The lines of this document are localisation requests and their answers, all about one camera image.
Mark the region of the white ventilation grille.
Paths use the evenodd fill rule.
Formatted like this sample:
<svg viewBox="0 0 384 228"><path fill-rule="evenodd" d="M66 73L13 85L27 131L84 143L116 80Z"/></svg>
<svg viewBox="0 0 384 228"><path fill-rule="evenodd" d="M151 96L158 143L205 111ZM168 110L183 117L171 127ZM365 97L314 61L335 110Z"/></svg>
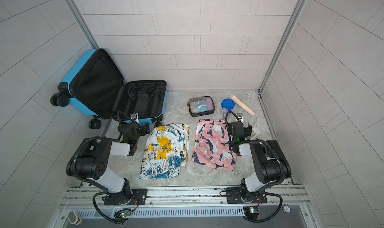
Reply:
<svg viewBox="0 0 384 228"><path fill-rule="evenodd" d="M122 209L101 209L110 218ZM95 209L77 209L77 213L85 219L103 218ZM192 218L192 217L244 217L241 207L176 207L176 208L137 208L132 218Z"/></svg>

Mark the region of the white yellow blue patterned shirt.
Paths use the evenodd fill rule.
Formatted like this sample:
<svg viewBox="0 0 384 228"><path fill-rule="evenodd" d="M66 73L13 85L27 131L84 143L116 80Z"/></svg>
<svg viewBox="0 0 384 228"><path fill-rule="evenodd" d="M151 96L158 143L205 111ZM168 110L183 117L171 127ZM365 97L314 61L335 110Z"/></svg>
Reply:
<svg viewBox="0 0 384 228"><path fill-rule="evenodd" d="M155 127L145 147L141 180L171 179L180 175L188 159L189 125L168 124Z"/></svg>

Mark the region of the pink navy patterned garment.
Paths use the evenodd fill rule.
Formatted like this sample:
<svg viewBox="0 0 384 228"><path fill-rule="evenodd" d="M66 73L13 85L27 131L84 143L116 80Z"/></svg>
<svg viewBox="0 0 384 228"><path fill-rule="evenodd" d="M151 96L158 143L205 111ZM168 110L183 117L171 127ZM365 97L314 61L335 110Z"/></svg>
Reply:
<svg viewBox="0 0 384 228"><path fill-rule="evenodd" d="M197 124L193 161L202 166L234 171L236 153L229 149L229 135L223 120L200 120Z"/></svg>

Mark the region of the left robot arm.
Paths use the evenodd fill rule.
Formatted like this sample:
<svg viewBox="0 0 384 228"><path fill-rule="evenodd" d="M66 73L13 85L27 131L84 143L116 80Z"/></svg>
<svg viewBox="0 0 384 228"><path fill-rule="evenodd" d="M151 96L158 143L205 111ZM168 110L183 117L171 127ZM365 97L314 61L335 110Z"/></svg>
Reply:
<svg viewBox="0 0 384 228"><path fill-rule="evenodd" d="M150 133L150 125L122 123L118 126L123 141L93 137L84 139L68 162L66 173L101 189L105 206L144 205L146 189L131 189L129 181L114 173L108 165L111 157L132 157L141 136Z"/></svg>

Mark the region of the aluminium mounting rail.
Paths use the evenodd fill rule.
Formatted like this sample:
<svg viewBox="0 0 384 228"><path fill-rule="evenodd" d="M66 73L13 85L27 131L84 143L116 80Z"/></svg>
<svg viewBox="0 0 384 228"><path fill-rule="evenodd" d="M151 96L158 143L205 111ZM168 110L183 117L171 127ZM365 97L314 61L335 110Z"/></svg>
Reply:
<svg viewBox="0 0 384 228"><path fill-rule="evenodd" d="M218 207L218 206L263 206L279 204L279 198L260 194L252 201L240 197L237 186L207 187L144 187L132 188L139 200L139 208L165 207ZM93 195L100 190L94 187L69 188L59 204L60 209L93 208Z"/></svg>

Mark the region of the round blue white sticker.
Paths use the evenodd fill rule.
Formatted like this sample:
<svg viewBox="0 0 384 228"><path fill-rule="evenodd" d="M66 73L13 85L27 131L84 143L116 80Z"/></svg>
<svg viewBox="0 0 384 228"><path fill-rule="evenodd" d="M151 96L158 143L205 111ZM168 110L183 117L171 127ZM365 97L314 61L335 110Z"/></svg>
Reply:
<svg viewBox="0 0 384 228"><path fill-rule="evenodd" d="M292 209L291 209L291 207L289 206L289 205L287 205L287 204L284 204L283 205L283 211L286 213L286 214L291 214L292 213Z"/></svg>

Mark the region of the clear black-trimmed toiletry pouch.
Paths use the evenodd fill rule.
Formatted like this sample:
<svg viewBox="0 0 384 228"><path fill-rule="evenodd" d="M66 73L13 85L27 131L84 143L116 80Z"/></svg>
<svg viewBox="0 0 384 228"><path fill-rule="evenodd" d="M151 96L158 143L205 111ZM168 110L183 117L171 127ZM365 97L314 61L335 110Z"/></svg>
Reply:
<svg viewBox="0 0 384 228"><path fill-rule="evenodd" d="M187 106L192 117L211 115L215 112L215 105L210 96L192 98L188 101Z"/></svg>

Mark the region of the clear jar with blue lid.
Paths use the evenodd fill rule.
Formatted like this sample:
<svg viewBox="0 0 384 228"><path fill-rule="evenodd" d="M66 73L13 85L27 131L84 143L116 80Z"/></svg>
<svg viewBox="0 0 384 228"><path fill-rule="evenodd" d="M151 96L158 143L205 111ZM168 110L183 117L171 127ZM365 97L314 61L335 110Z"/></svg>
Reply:
<svg viewBox="0 0 384 228"><path fill-rule="evenodd" d="M235 105L236 105L235 102L230 98L222 100L221 108L222 108L223 120L225 119L227 112L232 111L234 109Z"/></svg>

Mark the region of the small white remote control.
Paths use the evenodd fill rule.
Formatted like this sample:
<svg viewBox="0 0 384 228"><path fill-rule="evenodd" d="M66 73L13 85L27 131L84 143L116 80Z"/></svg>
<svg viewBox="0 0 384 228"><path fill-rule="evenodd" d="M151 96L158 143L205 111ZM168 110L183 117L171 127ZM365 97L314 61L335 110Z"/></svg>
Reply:
<svg viewBox="0 0 384 228"><path fill-rule="evenodd" d="M261 132L257 129L257 128L252 128L252 132L251 132L251 136L250 136L250 139L251 140L256 140L257 137L261 134Z"/></svg>

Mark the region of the blue hard-shell suitcase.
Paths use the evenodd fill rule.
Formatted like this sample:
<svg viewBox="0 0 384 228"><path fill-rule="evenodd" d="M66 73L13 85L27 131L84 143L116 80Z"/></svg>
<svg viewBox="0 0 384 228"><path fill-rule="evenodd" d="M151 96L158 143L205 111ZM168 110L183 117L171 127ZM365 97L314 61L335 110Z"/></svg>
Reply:
<svg viewBox="0 0 384 228"><path fill-rule="evenodd" d="M125 82L112 58L104 49L84 53L58 85L51 97L53 106L71 104L86 116L93 116L89 128L99 129L101 120L130 123L137 114L139 124L159 124L164 118L167 83L164 80Z"/></svg>

